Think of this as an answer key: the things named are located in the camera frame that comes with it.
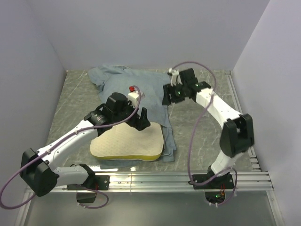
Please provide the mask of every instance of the beige pillow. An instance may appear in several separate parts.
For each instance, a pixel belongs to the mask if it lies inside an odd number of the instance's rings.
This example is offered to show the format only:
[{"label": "beige pillow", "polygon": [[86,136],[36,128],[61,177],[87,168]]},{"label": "beige pillow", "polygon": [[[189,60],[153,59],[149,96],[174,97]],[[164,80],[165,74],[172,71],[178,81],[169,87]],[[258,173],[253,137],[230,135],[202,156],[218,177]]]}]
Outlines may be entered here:
[{"label": "beige pillow", "polygon": [[151,122],[148,128],[138,131],[124,122],[92,140],[90,152],[99,159],[154,161],[160,157],[163,144],[160,124]]}]

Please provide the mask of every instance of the gray wall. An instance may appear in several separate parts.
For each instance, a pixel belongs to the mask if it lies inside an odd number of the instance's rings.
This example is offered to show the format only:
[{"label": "gray wall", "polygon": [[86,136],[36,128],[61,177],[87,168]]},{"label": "gray wall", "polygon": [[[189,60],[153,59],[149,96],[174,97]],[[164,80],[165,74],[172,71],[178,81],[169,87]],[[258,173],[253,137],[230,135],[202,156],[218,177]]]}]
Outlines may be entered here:
[{"label": "gray wall", "polygon": [[269,0],[28,0],[66,69],[233,69]]},{"label": "gray wall", "polygon": [[[0,186],[20,168],[23,151],[45,144],[65,71],[24,0],[0,4]],[[3,201],[19,204],[25,183],[17,178]],[[17,211],[0,208],[2,226]]]},{"label": "gray wall", "polygon": [[288,226],[301,225],[301,1],[271,0],[234,68],[256,153]]}]

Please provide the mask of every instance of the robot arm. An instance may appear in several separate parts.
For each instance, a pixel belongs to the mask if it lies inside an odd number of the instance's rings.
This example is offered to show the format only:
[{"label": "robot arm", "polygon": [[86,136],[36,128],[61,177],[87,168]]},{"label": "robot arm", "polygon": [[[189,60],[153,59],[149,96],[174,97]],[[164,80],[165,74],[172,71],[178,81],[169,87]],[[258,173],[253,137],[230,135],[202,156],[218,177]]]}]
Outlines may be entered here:
[{"label": "robot arm", "polygon": [[[78,147],[102,135],[112,128],[110,126],[112,123],[120,122],[134,112],[139,95],[133,88],[130,88],[130,90],[131,93],[128,94],[128,97],[120,93],[113,93],[105,104],[90,112],[74,129],[55,142],[37,151],[30,148],[23,153],[21,167],[48,152],[47,155],[20,173],[21,178],[37,196],[46,195],[56,186],[79,184],[90,187],[95,184],[95,173],[85,164],[75,167],[58,166]],[[140,117],[136,112],[126,123],[139,131],[143,130],[151,125],[146,114],[147,110],[142,108]],[[75,136],[67,138],[68,135],[74,132],[76,133]],[[50,152],[50,148],[58,142],[61,142],[61,144]]]},{"label": "robot arm", "polygon": [[221,151],[209,171],[217,174],[232,167],[236,160],[254,144],[253,121],[248,114],[234,110],[226,104],[206,82],[198,82],[192,68],[184,71],[171,70],[171,84],[163,87],[164,98],[162,104],[179,103],[185,98],[191,98],[197,104],[208,106],[211,95],[214,100],[208,112],[217,120],[222,128],[220,139]]}]

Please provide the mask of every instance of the back wall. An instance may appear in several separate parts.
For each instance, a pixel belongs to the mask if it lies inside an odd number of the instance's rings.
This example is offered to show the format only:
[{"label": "back wall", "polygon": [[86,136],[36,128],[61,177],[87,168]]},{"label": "back wall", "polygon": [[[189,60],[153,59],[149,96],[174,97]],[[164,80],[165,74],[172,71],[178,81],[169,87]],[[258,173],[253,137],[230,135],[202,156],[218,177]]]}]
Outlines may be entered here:
[{"label": "back wall", "polygon": [[27,0],[65,69],[233,69],[269,0]]}]

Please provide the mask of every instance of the yellow edge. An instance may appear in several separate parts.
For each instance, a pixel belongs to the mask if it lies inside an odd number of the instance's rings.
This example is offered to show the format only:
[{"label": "yellow edge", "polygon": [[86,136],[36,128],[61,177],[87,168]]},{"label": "yellow edge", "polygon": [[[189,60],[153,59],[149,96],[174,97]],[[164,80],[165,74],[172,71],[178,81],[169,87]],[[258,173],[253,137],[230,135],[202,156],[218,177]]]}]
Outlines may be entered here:
[{"label": "yellow edge", "polygon": [[104,157],[99,157],[93,155],[93,157],[97,159],[102,159],[102,160],[111,160],[111,159],[125,159],[125,160],[143,160],[143,161],[155,161],[160,157],[161,153],[158,155],[126,155],[126,156],[104,156]]}]

